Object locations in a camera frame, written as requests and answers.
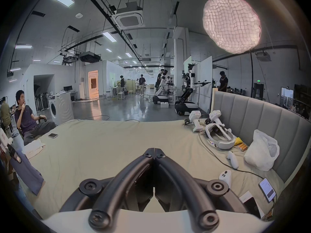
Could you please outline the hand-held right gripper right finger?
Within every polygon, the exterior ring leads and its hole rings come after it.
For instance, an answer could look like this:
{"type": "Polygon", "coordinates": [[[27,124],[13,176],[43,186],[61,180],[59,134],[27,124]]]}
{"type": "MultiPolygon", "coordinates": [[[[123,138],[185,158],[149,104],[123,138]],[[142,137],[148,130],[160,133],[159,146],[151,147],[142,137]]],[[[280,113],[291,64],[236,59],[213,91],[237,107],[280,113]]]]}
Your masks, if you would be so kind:
{"type": "Polygon", "coordinates": [[[187,210],[195,231],[218,229],[225,220],[216,210],[248,213],[225,181],[193,178],[161,149],[154,149],[154,179],[155,197],[164,211],[187,210]]]}

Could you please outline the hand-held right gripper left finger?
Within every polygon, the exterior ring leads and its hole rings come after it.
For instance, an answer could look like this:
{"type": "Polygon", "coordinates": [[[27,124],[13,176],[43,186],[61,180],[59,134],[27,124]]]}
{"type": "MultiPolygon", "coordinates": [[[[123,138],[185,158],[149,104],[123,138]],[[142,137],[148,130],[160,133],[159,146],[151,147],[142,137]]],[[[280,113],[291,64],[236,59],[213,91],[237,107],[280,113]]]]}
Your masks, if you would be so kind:
{"type": "Polygon", "coordinates": [[[125,204],[126,209],[139,211],[139,202],[134,199],[128,205],[128,192],[141,178],[152,171],[155,149],[148,148],[143,155],[130,162],[115,177],[97,180],[83,180],[79,187],[69,196],[60,212],[91,209],[88,224],[94,230],[109,230],[116,221],[117,212],[125,204]]]}

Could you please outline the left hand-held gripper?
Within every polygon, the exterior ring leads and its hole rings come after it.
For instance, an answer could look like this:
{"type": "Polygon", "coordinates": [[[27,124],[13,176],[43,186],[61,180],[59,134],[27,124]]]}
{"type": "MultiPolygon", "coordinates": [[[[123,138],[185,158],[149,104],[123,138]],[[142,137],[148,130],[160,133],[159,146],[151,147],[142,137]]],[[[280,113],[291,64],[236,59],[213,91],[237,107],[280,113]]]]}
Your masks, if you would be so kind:
{"type": "Polygon", "coordinates": [[[1,151],[4,153],[9,153],[11,158],[13,158],[19,164],[21,164],[22,159],[12,146],[13,138],[8,138],[2,128],[0,128],[0,141],[1,141],[1,144],[0,144],[1,151]]]}

